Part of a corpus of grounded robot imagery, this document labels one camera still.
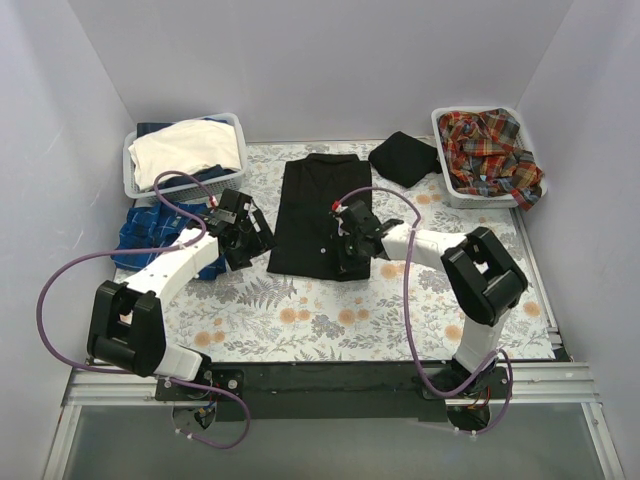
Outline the black long sleeve shirt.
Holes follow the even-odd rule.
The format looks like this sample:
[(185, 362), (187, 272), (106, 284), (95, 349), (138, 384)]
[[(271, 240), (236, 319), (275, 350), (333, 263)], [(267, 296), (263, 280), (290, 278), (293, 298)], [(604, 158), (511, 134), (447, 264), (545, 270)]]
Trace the black long sleeve shirt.
[(285, 165), (275, 227), (276, 246), (267, 271), (319, 280), (360, 281), (370, 277), (371, 260), (342, 272), (330, 214), (345, 194), (372, 185), (371, 167), (355, 154), (311, 153)]

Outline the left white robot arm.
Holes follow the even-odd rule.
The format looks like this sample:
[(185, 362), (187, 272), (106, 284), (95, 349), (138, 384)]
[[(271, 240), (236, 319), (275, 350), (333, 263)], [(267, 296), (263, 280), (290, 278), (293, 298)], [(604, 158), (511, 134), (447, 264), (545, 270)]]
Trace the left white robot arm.
[(193, 400), (213, 386), (205, 356), (167, 339), (164, 309), (208, 265), (223, 259), (229, 269), (248, 268), (275, 246), (274, 235), (253, 198), (226, 189), (218, 205), (192, 220), (162, 253), (122, 283), (106, 281), (96, 291), (88, 354), (140, 377), (178, 378)]

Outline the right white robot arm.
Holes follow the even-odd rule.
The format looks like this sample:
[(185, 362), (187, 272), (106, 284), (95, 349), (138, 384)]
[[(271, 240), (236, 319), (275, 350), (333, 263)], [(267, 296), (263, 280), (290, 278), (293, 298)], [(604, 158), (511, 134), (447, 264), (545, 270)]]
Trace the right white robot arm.
[[(426, 390), (440, 398), (479, 395), (489, 384), (488, 373), (499, 355), (506, 319), (529, 285), (493, 231), (478, 227), (468, 234), (453, 234), (420, 229), (397, 219), (382, 223), (362, 201), (349, 206), (336, 202), (331, 215), (337, 222), (334, 242), (341, 272), (350, 273), (371, 258), (405, 262), (405, 330)], [(421, 365), (408, 318), (413, 264), (444, 273), (465, 314), (451, 365), (434, 375), (427, 375)]]

